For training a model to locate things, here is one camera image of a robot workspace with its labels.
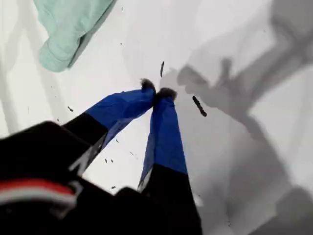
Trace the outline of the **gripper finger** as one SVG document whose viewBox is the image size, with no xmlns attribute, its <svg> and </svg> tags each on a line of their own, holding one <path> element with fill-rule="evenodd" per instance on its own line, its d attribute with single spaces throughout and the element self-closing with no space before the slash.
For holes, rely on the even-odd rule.
<svg viewBox="0 0 313 235">
<path fill-rule="evenodd" d="M 159 235 L 201 235 L 174 105 L 176 97 L 169 88 L 160 89 L 155 96 L 138 189 L 151 203 L 152 222 Z"/>
<path fill-rule="evenodd" d="M 69 170 L 83 174 L 120 131 L 152 108 L 155 95 L 153 83 L 142 79 L 139 90 L 111 94 L 64 124 L 64 128 L 89 145 Z"/>
</svg>

